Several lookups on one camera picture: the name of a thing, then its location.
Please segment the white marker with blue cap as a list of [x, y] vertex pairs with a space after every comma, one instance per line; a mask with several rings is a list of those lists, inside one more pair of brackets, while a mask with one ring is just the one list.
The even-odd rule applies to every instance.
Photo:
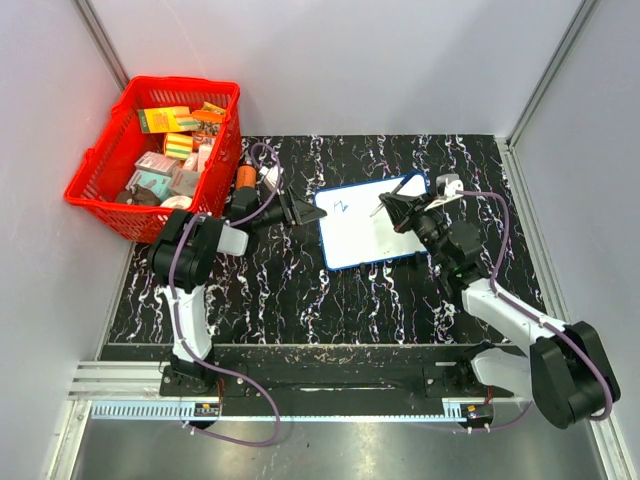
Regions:
[[[404, 188], [404, 186], [416, 175], [420, 172], [418, 170], [412, 170], [408, 174], [406, 174], [403, 179], [391, 190], [387, 196], [391, 199], [395, 199], [395, 197], [399, 194], [400, 190]], [[383, 208], [385, 208], [385, 200], [381, 200], [380, 203], [374, 208], [374, 210], [370, 213], [370, 217], [374, 217], [377, 215]]]

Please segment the blue-framed whiteboard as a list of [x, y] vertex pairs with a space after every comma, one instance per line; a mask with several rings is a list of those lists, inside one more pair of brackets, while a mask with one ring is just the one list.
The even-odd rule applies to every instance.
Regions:
[[403, 175], [319, 190], [315, 206], [326, 216], [319, 232], [326, 267], [338, 271], [424, 252], [415, 233], [398, 234], [380, 205], [379, 195], [401, 184]]

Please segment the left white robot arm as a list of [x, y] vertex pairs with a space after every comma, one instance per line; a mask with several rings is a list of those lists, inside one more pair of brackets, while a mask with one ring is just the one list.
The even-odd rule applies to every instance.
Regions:
[[274, 224], [305, 225], [327, 212], [298, 196], [292, 189], [277, 190], [265, 201], [254, 187], [241, 187], [231, 197], [225, 219], [174, 211], [152, 245], [148, 263], [170, 308], [173, 330], [169, 366], [163, 371], [164, 391], [189, 389], [195, 395], [211, 392], [219, 378], [204, 363], [214, 360], [207, 331], [204, 286], [216, 256], [241, 257], [247, 253], [251, 231]]

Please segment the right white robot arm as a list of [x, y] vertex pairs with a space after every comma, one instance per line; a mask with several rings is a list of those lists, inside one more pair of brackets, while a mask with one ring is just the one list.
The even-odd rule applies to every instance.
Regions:
[[463, 197], [382, 193], [381, 205], [398, 234], [412, 232], [439, 269], [441, 291], [519, 349], [518, 354], [482, 344], [458, 359], [448, 380], [465, 395], [486, 388], [508, 391], [534, 404], [553, 426], [604, 421], [621, 397], [596, 329], [586, 322], [553, 318], [501, 287], [496, 271], [481, 260], [478, 228], [466, 221], [446, 224], [437, 209]]

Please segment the orange pump bottle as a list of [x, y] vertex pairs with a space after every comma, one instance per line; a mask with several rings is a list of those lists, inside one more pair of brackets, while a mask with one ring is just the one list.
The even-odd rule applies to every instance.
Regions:
[[255, 189], [257, 183], [257, 170], [250, 156], [246, 156], [240, 163], [237, 173], [235, 187], [237, 189]]

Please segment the white tape roll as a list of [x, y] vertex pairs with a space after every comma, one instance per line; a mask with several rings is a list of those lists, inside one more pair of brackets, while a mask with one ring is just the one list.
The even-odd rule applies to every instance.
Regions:
[[161, 203], [162, 208], [187, 210], [192, 204], [192, 198], [185, 195], [175, 195]]

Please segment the orange snack packet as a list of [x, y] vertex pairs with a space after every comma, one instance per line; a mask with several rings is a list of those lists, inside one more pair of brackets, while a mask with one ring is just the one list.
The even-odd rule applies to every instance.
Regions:
[[194, 110], [191, 115], [198, 124], [198, 131], [205, 135], [215, 136], [225, 119], [226, 110], [212, 103], [204, 102], [202, 107]]

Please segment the striped yellow sponge pack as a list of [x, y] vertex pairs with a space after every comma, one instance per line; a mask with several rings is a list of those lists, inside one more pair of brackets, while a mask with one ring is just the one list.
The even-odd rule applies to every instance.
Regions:
[[186, 159], [194, 148], [191, 135], [180, 133], [167, 133], [164, 138], [163, 152], [166, 156], [178, 159]]

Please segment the teal white box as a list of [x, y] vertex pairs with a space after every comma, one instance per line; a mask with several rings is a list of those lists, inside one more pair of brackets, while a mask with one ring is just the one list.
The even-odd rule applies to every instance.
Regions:
[[170, 176], [145, 170], [136, 170], [126, 184], [126, 189], [131, 190], [134, 186], [145, 188], [150, 190], [161, 202], [163, 202], [171, 196], [169, 189], [170, 183]]

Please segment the yellow green box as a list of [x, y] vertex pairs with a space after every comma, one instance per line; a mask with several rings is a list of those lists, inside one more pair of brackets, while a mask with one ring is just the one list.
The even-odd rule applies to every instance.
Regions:
[[138, 109], [137, 116], [145, 134], [190, 131], [194, 126], [188, 106]]

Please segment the pink white box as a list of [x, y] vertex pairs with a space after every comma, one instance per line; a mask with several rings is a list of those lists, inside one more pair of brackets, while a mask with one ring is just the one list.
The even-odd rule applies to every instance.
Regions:
[[147, 171], [170, 177], [180, 161], [161, 153], [147, 151], [134, 164], [136, 170]]

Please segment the red plastic shopping basket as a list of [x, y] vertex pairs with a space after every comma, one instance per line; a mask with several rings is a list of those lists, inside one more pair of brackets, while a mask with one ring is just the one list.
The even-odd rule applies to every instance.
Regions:
[[141, 130], [138, 111], [210, 102], [226, 110], [211, 157], [188, 209], [220, 217], [243, 153], [239, 119], [240, 86], [230, 81], [194, 77], [136, 76], [111, 109], [101, 135], [86, 150], [64, 192], [67, 203], [81, 207], [124, 239], [152, 243], [171, 215], [169, 208], [126, 205], [116, 197], [134, 174], [139, 157], [161, 147], [158, 134]]

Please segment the aluminium frame rail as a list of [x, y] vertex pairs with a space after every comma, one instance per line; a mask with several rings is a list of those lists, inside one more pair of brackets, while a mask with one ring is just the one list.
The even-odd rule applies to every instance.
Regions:
[[246, 395], [163, 396], [163, 367], [153, 362], [87, 362], [70, 387], [74, 400], [92, 402], [92, 413], [104, 419], [174, 419], [183, 421], [285, 422], [463, 422], [467, 405], [486, 397], [418, 397], [399, 391], [264, 391]]

